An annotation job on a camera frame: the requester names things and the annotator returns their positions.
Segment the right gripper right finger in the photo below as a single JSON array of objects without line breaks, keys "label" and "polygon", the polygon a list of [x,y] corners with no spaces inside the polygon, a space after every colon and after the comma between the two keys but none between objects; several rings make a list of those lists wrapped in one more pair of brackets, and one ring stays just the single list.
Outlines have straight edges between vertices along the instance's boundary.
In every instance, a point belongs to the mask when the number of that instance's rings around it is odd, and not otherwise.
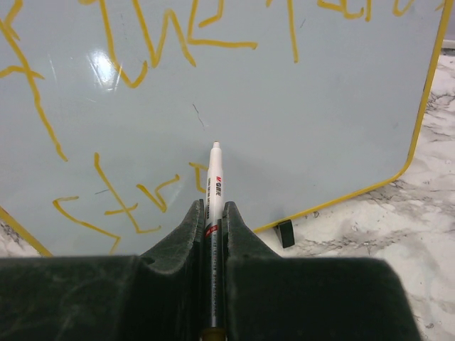
[{"label": "right gripper right finger", "polygon": [[392,267],[365,257],[284,258],[225,204],[230,340],[419,340]]}]

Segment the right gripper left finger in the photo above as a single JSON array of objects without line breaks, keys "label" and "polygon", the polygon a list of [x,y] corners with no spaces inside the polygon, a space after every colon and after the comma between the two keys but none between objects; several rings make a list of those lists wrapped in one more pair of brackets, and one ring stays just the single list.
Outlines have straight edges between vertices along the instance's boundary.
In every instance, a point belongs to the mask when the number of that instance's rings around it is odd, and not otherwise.
[{"label": "right gripper left finger", "polygon": [[2,340],[197,340],[203,201],[141,255],[3,258]]}]

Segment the yellow framed whiteboard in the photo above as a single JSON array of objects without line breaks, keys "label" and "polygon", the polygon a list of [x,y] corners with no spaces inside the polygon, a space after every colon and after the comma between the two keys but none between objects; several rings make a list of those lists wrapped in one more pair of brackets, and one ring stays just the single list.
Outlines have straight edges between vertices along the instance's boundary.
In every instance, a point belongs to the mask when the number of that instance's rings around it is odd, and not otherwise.
[{"label": "yellow framed whiteboard", "polygon": [[249,227],[410,163],[451,1],[2,1],[1,218],[50,256],[145,251],[205,192]]}]

